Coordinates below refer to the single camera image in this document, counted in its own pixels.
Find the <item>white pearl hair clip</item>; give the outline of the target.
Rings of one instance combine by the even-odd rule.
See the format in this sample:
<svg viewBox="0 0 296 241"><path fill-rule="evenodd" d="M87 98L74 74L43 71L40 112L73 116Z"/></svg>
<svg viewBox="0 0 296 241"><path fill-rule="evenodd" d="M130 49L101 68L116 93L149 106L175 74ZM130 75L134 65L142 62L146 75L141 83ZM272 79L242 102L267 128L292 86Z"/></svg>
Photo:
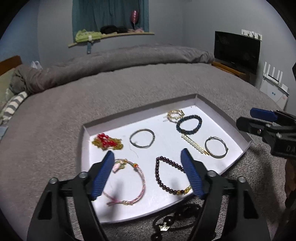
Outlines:
<svg viewBox="0 0 296 241"><path fill-rule="evenodd" d="M187 143L189 143L192 147L194 147L196 150L198 150L201 154L205 154L209 156L210 154L203 149L200 145L198 145L195 141L193 141L191 138L189 138L185 134L181 134L181 138L184 139Z"/></svg>

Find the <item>white wifi router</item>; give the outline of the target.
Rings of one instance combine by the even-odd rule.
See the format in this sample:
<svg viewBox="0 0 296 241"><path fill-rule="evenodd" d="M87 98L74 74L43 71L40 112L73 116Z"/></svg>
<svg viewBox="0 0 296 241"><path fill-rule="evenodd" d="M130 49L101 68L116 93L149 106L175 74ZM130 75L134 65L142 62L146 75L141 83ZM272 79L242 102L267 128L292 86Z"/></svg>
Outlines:
<svg viewBox="0 0 296 241"><path fill-rule="evenodd" d="M290 94L288 87L282 82L282 75L281 70L265 62L259 90L271 98L280 109L284 110Z"/></svg>

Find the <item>wooden tv stand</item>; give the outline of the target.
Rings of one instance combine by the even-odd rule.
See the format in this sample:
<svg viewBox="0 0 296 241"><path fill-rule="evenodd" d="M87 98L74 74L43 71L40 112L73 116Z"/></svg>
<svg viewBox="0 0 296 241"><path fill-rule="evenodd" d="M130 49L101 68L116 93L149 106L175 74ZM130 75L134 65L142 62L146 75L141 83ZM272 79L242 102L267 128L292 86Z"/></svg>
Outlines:
<svg viewBox="0 0 296 241"><path fill-rule="evenodd" d="M223 71L225 71L227 73L230 73L230 74L232 74L234 76L237 76L237 77L239 77L240 79L242 79L242 80L244 80L246 82L250 81L250 75L248 73L244 73L244 72L241 72L239 70L235 70L235 69L233 69L231 67L228 67L228 66L226 66L226 65L224 65L224 64L222 64L220 62L216 62L216 61L213 61L211 63L211 65L218 68L218 69L220 69L220 70L223 70Z"/></svg>

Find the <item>black television screen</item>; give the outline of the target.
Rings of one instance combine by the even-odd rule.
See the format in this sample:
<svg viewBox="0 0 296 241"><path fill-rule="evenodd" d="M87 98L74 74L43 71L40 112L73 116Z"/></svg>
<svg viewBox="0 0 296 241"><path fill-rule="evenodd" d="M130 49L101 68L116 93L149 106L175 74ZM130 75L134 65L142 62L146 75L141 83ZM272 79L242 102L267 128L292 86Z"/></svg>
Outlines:
<svg viewBox="0 0 296 241"><path fill-rule="evenodd" d="M257 73L261 42L243 35L216 31L214 57L252 74Z"/></svg>

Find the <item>grey shallow tray box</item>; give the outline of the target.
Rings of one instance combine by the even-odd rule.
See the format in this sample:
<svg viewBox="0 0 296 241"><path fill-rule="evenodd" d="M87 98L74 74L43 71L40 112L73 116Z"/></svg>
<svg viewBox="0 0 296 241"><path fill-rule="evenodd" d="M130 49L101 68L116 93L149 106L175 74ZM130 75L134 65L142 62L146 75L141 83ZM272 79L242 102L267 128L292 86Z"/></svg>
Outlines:
<svg viewBox="0 0 296 241"><path fill-rule="evenodd" d="M164 156L180 163L183 149L218 174L230 168L250 147L252 138L240 132L224 111L198 94L148 104L85 123L79 134L78 171L88 171L105 151L93 145L104 133L122 141L117 159L137 163L144 176L130 166L112 173L104 193L93 202L101 223L116 223L156 213L185 199L173 195L156 182L156 158ZM187 135L210 155L201 154L184 139Z"/></svg>

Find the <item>light blue blanket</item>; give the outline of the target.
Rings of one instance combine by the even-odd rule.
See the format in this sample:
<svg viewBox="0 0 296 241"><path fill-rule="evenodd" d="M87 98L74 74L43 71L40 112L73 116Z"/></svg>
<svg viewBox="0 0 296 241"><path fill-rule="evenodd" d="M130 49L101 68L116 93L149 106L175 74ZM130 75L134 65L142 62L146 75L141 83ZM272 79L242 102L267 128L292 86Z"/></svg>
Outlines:
<svg viewBox="0 0 296 241"><path fill-rule="evenodd" d="M0 140L4 137L8 127L7 126L0 126Z"/></svg>

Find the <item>grey white striped pillow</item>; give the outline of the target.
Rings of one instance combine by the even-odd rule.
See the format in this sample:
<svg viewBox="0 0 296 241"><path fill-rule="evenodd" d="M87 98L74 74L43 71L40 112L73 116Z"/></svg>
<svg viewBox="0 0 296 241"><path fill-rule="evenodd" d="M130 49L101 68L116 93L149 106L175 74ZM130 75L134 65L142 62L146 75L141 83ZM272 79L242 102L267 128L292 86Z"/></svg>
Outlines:
<svg viewBox="0 0 296 241"><path fill-rule="evenodd" d="M22 102L28 97L27 92L23 91L12 97L1 111L1 126L6 125Z"/></svg>

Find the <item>olive green pillow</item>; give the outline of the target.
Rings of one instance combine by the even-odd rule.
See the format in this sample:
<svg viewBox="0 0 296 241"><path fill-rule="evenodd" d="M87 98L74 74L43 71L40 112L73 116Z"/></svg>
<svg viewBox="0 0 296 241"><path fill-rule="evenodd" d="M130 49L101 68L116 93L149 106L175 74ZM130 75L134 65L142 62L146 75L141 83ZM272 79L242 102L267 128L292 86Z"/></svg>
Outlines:
<svg viewBox="0 0 296 241"><path fill-rule="evenodd" d="M11 78L15 68L10 69L0 77L0 108L1 110L6 106L8 101L15 96L15 94L9 89Z"/></svg>

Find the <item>grey rolled duvet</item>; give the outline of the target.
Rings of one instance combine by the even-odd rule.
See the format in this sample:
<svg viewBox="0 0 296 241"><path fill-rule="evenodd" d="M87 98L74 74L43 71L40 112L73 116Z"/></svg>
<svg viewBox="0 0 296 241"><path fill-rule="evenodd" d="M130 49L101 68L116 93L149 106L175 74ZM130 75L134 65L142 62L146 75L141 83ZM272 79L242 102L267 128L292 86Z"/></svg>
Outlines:
<svg viewBox="0 0 296 241"><path fill-rule="evenodd" d="M15 95L23 91L32 95L101 72L144 65L210 64L213 61L213 53L192 47L169 44L137 45L95 52L43 69L21 64L14 70L9 89Z"/></svg>

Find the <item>wooden window sill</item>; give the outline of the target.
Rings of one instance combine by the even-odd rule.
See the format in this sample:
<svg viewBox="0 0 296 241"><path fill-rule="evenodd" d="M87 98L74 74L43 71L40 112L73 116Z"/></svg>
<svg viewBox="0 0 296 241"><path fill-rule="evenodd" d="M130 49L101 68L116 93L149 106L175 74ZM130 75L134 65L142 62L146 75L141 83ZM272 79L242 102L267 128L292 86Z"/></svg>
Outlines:
<svg viewBox="0 0 296 241"><path fill-rule="evenodd" d="M103 35L100 39L96 39L96 40L91 40L90 42L93 43L94 41L98 41L98 40L103 40L103 39L109 39L109 38L116 38L116 37L125 37L125 36L137 36L137 35L155 35L154 32L137 32L137 33L120 33L120 34L108 34L108 35ZM71 43L68 44L68 48L72 48L78 44L81 43L85 43L84 42L79 42L79 43Z"/></svg>

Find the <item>pink wine glass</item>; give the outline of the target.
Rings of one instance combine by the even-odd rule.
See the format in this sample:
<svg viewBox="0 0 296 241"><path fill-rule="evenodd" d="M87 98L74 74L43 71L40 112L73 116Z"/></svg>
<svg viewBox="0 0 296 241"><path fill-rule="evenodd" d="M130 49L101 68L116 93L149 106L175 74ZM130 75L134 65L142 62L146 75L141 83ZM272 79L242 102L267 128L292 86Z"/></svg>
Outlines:
<svg viewBox="0 0 296 241"><path fill-rule="evenodd" d="M139 20L139 12L134 10L132 11L131 15L130 15L130 23L132 25L132 28L135 30L136 25L138 24L138 20Z"/></svg>

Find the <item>black item on sill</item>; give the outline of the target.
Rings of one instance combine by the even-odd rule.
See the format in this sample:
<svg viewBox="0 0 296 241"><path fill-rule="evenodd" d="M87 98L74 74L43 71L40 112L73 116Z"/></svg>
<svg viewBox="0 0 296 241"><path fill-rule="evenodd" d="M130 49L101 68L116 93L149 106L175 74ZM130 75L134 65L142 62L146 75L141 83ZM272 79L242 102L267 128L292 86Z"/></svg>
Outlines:
<svg viewBox="0 0 296 241"><path fill-rule="evenodd" d="M121 34L121 33L127 33L127 28L124 26L117 27L115 25L107 25L107 26L101 27L100 32L106 35L112 34L112 33Z"/></svg>

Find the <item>green cloth on sill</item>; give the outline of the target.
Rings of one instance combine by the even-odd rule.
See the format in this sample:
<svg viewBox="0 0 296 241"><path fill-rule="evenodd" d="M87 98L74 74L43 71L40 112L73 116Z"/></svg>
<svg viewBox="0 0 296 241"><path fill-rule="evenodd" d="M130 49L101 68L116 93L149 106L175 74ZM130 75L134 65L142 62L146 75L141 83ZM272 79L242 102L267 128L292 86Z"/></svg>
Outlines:
<svg viewBox="0 0 296 241"><path fill-rule="evenodd" d="M95 40L100 40L103 37L103 34L101 32L95 32L95 31L87 31L85 29L79 30L75 36L75 42L76 43L82 43L82 42L92 42Z"/></svg>

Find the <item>teal window curtain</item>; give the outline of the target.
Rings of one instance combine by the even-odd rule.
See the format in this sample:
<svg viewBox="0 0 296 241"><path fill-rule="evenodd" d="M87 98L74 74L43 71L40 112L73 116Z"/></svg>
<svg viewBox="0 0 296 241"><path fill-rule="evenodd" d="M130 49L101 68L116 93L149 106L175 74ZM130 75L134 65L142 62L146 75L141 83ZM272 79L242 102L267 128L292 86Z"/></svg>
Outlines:
<svg viewBox="0 0 296 241"><path fill-rule="evenodd" d="M73 1L72 35L78 31L99 32L104 26L132 28L131 14L137 11L139 19L135 25L145 32L149 31L148 1Z"/></svg>

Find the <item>white wall hook rack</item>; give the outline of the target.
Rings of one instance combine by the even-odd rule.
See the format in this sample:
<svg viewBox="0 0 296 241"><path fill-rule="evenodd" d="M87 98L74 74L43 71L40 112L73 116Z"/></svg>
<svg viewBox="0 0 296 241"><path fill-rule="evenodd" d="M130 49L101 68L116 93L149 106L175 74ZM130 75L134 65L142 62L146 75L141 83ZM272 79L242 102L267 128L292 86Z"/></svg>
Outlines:
<svg viewBox="0 0 296 241"><path fill-rule="evenodd" d="M248 30L241 30L241 35L245 36L245 37L249 37L252 39L256 39L259 41L262 41L262 35L259 33L255 33L254 31L248 31Z"/></svg>

